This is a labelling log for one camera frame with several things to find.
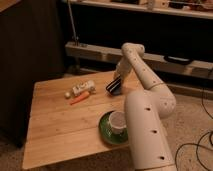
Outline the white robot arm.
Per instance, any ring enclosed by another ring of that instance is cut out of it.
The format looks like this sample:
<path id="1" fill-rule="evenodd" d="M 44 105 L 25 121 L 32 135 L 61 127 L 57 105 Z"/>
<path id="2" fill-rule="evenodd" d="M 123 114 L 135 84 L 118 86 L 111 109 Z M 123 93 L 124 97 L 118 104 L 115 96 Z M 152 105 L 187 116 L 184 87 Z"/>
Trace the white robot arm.
<path id="1" fill-rule="evenodd" d="M 170 116 L 176 99 L 168 86 L 143 61 L 141 44 L 124 43 L 114 77 L 124 81 L 135 71 L 142 88 L 125 97 L 124 111 L 135 171 L 177 171 L 160 119 Z"/>

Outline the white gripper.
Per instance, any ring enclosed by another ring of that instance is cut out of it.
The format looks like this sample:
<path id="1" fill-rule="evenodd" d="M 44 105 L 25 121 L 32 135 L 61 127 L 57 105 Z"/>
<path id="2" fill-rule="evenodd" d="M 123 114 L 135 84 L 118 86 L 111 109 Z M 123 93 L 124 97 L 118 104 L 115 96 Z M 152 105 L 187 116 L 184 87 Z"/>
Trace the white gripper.
<path id="1" fill-rule="evenodd" d="M 131 72 L 131 65 L 126 59 L 121 59 L 116 66 L 116 70 L 113 74 L 113 80 L 118 77 L 121 77 L 121 90 L 125 90 L 127 84 L 127 76 Z"/>

